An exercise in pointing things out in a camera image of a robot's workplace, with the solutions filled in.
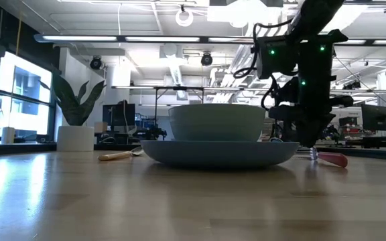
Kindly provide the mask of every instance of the utensil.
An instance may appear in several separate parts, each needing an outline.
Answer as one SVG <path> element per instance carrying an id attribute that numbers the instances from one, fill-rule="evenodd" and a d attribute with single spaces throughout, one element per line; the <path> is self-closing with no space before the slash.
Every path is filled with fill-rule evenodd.
<path id="1" fill-rule="evenodd" d="M 189 104 L 169 109 L 177 141 L 257 141 L 266 110 L 240 104 Z"/>
<path id="2" fill-rule="evenodd" d="M 101 155 L 98 157 L 99 161 L 114 161 L 119 159 L 128 158 L 130 156 L 138 157 L 144 153 L 142 147 L 136 147 L 132 151 L 123 151 L 122 153 Z"/>
<path id="3" fill-rule="evenodd" d="M 243 141 L 142 141 L 152 159 L 178 167 L 257 168 L 290 159 L 299 143 Z"/>
<path id="4" fill-rule="evenodd" d="M 325 152 L 318 152 L 316 148 L 302 148 L 299 149 L 297 152 L 299 154 L 299 157 L 307 157 L 310 160 L 317 160 L 321 159 L 323 161 L 327 161 L 329 163 L 335 164 L 339 167 L 345 168 L 348 165 L 348 159 L 345 155 L 340 153 L 325 153 Z"/>

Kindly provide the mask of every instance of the green leaf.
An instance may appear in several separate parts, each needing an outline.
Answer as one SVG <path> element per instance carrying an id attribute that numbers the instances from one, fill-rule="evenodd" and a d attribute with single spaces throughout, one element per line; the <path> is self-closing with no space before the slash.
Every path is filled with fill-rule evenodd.
<path id="1" fill-rule="evenodd" d="M 43 86 L 46 90 L 50 90 L 50 87 L 47 84 L 44 84 L 43 82 L 39 81 L 40 85 Z"/>
<path id="2" fill-rule="evenodd" d="M 78 91 L 78 96 L 77 96 L 77 102 L 78 104 L 81 104 L 81 98 L 83 98 L 84 94 L 86 94 L 86 90 L 87 90 L 87 83 L 84 83 L 81 87 L 80 87 L 80 90 Z"/>
<path id="3" fill-rule="evenodd" d="M 82 124 L 87 120 L 88 116 L 91 114 L 94 103 L 98 100 L 102 90 L 104 89 L 104 83 L 105 80 L 96 84 L 90 92 L 90 95 L 88 96 L 87 100 L 80 105 L 79 109 L 82 111 Z"/>
<path id="4" fill-rule="evenodd" d="M 69 125 L 82 125 L 84 122 L 82 121 L 82 111 L 69 83 L 61 76 L 54 75 L 52 86 L 54 93 L 60 100 L 58 104 L 62 109 L 66 122 Z"/>

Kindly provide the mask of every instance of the red handle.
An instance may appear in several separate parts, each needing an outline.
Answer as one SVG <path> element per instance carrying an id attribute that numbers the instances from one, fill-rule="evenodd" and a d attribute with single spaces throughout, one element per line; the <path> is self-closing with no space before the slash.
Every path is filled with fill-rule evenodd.
<path id="1" fill-rule="evenodd" d="M 345 168 L 348 165 L 348 159 L 343 154 L 340 154 L 340 153 L 320 152 L 318 153 L 318 158 L 343 168 Z"/>

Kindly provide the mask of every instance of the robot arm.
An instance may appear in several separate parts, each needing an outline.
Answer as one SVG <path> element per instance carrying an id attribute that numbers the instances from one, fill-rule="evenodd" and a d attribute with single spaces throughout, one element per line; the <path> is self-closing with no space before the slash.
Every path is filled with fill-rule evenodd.
<path id="1" fill-rule="evenodd" d="M 332 106 L 352 106 L 350 96 L 330 98 L 330 82 L 336 80 L 336 76 L 332 76 L 334 43 L 348 38 L 338 29 L 318 35 L 343 3 L 344 0 L 305 0 L 285 35 L 259 37 L 255 42 L 257 75 L 260 79 L 273 79 L 267 94 L 275 98 L 275 107 L 270 108 L 269 117 L 284 121 L 283 130 L 287 133 L 292 133 L 293 123 L 296 126 L 296 136 L 283 132 L 283 141 L 298 141 L 312 147 L 334 118 L 330 114 Z M 275 72 L 295 77 L 279 88 L 272 75 Z M 294 105 L 280 106 L 282 101 Z"/>

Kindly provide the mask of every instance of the window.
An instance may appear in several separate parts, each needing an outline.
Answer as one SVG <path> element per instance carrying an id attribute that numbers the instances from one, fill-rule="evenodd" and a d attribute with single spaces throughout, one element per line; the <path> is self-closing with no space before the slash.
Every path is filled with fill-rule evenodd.
<path id="1" fill-rule="evenodd" d="M 52 73 L 14 54 L 5 53 L 0 65 L 0 90 L 50 102 Z"/>
<path id="2" fill-rule="evenodd" d="M 14 54 L 0 62 L 0 136 L 13 127 L 16 137 L 46 135 L 52 73 Z"/>
<path id="3" fill-rule="evenodd" d="M 13 127 L 17 137 L 47 134 L 48 111 L 44 104 L 0 96 L 0 136 L 2 127 Z"/>

